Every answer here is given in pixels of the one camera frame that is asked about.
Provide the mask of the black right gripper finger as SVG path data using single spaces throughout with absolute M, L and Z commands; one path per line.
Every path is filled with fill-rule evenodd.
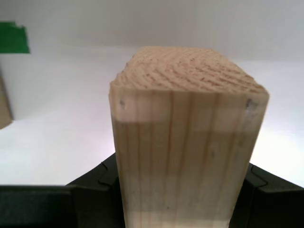
M 0 187 L 2 228 L 123 228 L 116 156 L 65 186 Z
M 303 187 L 250 164 L 229 227 L 303 228 Z

